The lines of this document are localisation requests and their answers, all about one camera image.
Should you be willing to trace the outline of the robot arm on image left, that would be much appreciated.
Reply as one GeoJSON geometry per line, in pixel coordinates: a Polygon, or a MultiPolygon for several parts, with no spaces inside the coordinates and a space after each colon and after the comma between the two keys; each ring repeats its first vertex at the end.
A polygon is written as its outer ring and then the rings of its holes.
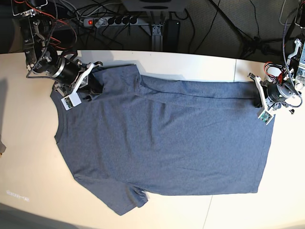
{"type": "Polygon", "coordinates": [[[103,85],[93,75],[102,62],[84,64],[77,59],[77,33],[61,18],[56,1],[13,0],[11,8],[19,18],[27,78],[54,81],[53,90],[67,102],[74,94],[90,100],[102,93],[103,85]]]}

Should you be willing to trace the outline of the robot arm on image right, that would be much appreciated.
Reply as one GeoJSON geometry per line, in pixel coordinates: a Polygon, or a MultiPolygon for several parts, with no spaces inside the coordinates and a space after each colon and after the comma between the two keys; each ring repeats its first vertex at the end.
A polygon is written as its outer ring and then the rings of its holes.
{"type": "Polygon", "coordinates": [[[249,74],[258,89],[254,106],[272,112],[281,106],[299,108],[303,104],[302,90],[305,89],[305,2],[299,1],[298,7],[287,16],[282,35],[283,64],[266,62],[263,70],[266,79],[249,74]],[[295,26],[301,34],[294,39],[294,50],[286,54],[286,45],[295,26]]]}

